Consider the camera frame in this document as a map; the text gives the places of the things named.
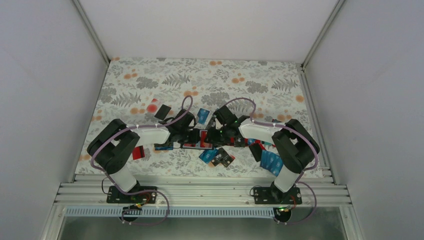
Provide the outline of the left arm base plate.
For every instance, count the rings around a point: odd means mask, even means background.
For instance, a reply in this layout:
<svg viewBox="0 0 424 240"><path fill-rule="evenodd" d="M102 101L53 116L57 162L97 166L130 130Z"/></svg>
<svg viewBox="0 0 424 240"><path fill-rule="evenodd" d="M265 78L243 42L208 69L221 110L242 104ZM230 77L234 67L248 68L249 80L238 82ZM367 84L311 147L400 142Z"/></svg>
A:
<svg viewBox="0 0 424 240"><path fill-rule="evenodd" d="M106 202L108 204L154 204L156 202L156 198L156 192L126 195L120 192L115 186L110 186Z"/></svg>

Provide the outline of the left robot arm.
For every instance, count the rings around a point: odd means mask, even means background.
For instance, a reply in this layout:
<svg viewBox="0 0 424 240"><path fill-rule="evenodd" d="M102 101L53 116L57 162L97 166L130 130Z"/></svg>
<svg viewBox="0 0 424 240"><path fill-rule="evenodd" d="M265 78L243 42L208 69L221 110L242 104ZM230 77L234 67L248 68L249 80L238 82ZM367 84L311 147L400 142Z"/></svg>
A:
<svg viewBox="0 0 424 240"><path fill-rule="evenodd" d="M126 163L136 147L184 143L195 116L182 109L171 122L129 127L119 118L112 120L87 147L90 164L101 170L119 189L119 196L131 203L139 197L138 181Z"/></svg>

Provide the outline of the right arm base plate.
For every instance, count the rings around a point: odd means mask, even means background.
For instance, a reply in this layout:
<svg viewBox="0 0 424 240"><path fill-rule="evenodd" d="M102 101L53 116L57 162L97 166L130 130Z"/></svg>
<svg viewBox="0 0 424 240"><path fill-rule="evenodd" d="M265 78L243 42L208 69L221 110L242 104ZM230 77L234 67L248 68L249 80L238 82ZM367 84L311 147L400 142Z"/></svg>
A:
<svg viewBox="0 0 424 240"><path fill-rule="evenodd" d="M254 186L250 194L253 196L256 205L300 205L303 203L298 187L292 187L287 192L281 192L277 188Z"/></svg>

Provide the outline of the red striped card back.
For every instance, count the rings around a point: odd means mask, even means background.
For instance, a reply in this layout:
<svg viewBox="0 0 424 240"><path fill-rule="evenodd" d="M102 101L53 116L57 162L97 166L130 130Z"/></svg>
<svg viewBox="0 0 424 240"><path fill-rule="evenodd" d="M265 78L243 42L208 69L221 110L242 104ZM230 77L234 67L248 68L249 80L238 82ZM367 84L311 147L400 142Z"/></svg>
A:
<svg viewBox="0 0 424 240"><path fill-rule="evenodd" d="M213 145L205 142L207 138L207 130L199 130L199 137L192 137L191 140L195 142L187 142L182 145L182 148L185 149L197 149L197 150L210 150L213 148Z"/></svg>

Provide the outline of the black card holder wallet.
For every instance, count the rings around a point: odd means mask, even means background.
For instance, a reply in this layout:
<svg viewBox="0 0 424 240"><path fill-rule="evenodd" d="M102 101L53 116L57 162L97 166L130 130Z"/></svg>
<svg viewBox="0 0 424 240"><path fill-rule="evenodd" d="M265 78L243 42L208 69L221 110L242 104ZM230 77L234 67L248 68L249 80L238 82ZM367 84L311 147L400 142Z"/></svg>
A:
<svg viewBox="0 0 424 240"><path fill-rule="evenodd" d="M205 129L193 128L188 132L188 139L181 144L182 149L194 150L212 150L214 146L212 143L206 142L208 131Z"/></svg>

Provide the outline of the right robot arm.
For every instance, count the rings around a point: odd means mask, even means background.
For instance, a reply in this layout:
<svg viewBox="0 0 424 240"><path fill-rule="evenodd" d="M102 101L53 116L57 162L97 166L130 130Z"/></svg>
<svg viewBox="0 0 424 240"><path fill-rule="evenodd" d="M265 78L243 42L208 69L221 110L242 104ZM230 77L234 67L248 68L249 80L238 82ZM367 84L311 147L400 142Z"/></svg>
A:
<svg viewBox="0 0 424 240"><path fill-rule="evenodd" d="M247 115L237 117L227 106L214 112L221 128L210 127L205 142L226 145L237 139L254 139L275 146L282 160L282 168L271 189L271 198L278 204L290 197L290 189L301 178L307 166L317 159L320 147L304 126L296 119L287 123L255 121Z"/></svg>

